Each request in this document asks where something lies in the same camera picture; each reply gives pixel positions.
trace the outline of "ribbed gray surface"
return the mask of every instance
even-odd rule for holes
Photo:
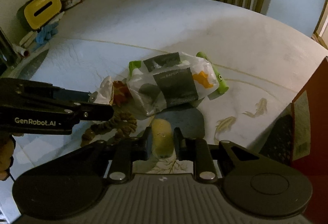
[[[112,185],[95,207],[74,218],[36,220],[27,216],[15,224],[311,224],[299,215],[263,220],[239,212],[214,185],[194,181],[191,174],[137,174]]]

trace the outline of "table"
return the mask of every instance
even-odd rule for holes
[[[221,2],[84,0],[63,16],[31,80],[93,92],[108,75],[115,80],[126,77],[129,61],[175,51],[205,52],[230,87],[197,107],[204,115],[207,142],[214,143],[216,126],[229,118],[234,124],[216,139],[244,147],[261,136],[328,55],[318,43],[277,20]],[[260,101],[262,115],[243,114],[255,113]],[[139,121],[136,134],[148,124],[147,119]],[[21,151],[14,157],[23,155],[32,167],[45,163],[77,149],[89,125],[82,121],[72,136],[25,135],[17,139]],[[17,170],[15,176],[22,172]]]

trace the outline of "black circular disc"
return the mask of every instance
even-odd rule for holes
[[[255,162],[232,170],[222,190],[241,210],[259,217],[286,218],[302,213],[312,185],[299,171],[281,164],[261,168]]]
[[[90,207],[101,195],[96,175],[21,175],[13,197],[22,214],[39,219],[63,219]]]

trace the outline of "green tube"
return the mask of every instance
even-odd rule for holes
[[[204,52],[198,52],[196,56],[204,58],[208,62],[211,63],[214,73],[216,75],[216,78],[218,79],[218,82],[219,82],[219,88],[217,89],[217,91],[219,94],[224,94],[229,89],[229,86],[225,82],[224,78],[221,77],[221,75],[218,72],[218,70],[216,69],[216,67],[212,64],[212,62],[208,59],[208,57],[206,56],[206,54]]]

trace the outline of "blue cloth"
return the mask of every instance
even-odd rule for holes
[[[37,34],[35,41],[37,46],[34,47],[33,50],[38,49],[41,46],[44,46],[50,39],[58,33],[56,27],[58,26],[58,22],[53,24],[48,24],[42,27],[41,31]]]

